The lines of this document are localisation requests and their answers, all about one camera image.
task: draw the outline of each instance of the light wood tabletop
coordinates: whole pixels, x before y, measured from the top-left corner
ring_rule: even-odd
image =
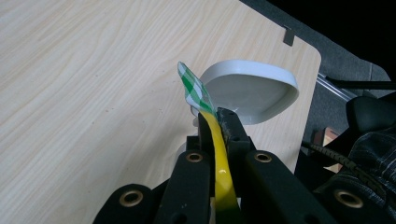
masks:
[[[293,171],[320,55],[236,0],[0,3],[0,223],[92,223],[117,188],[167,179],[197,133],[177,62],[291,71],[297,101],[246,126]]]

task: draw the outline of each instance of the green and white packet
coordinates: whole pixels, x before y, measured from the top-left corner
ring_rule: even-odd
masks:
[[[187,103],[198,111],[211,113],[216,118],[216,109],[202,81],[184,63],[178,63],[177,71],[184,84]]]

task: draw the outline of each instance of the black cable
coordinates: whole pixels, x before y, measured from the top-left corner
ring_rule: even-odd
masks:
[[[387,200],[387,192],[384,190],[382,184],[378,182],[371,175],[364,172],[358,164],[356,164],[351,159],[341,155],[338,152],[335,152],[329,148],[321,147],[309,142],[302,142],[302,147],[306,147],[308,149],[312,149],[316,152],[319,152],[327,157],[332,158],[333,160],[339,162],[346,168],[348,168],[363,184],[369,187],[373,192],[375,192],[379,197],[383,198],[385,201]]]

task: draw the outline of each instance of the gray floor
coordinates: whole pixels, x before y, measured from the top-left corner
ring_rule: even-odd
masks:
[[[294,30],[298,37],[315,47],[322,58],[319,68],[321,74],[343,80],[390,80],[385,70],[381,67],[361,60],[332,42],[326,36],[295,20],[267,1],[242,0],[241,2],[252,7],[271,21],[281,26],[288,26]],[[389,93],[389,91],[350,91],[356,95],[368,93],[374,97]],[[308,115],[308,122],[305,126],[304,140],[312,141],[313,134],[326,127],[332,127],[339,133],[343,132],[347,128],[346,102],[346,100],[317,83]]]

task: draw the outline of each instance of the screw hole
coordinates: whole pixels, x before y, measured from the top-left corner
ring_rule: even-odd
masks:
[[[256,161],[260,161],[260,162],[270,162],[272,160],[272,158],[264,153],[258,153],[255,155],[254,157],[256,159]]]
[[[120,196],[120,204],[124,207],[133,207],[143,200],[143,193],[139,190],[130,190]]]
[[[363,201],[361,200],[361,198],[348,191],[338,189],[334,192],[334,196],[338,202],[348,207],[351,208],[363,207]]]
[[[187,160],[191,162],[198,162],[202,160],[202,155],[198,153],[190,153],[187,155]]]
[[[183,224],[187,223],[187,217],[181,213],[175,213],[172,215],[172,223],[173,224]]]
[[[231,141],[234,141],[234,142],[239,142],[241,139],[239,138],[239,137],[237,137],[237,136],[232,136],[231,138]]]
[[[304,221],[307,224],[320,224],[320,221],[317,217],[313,216],[313,215],[306,215],[304,217]]]

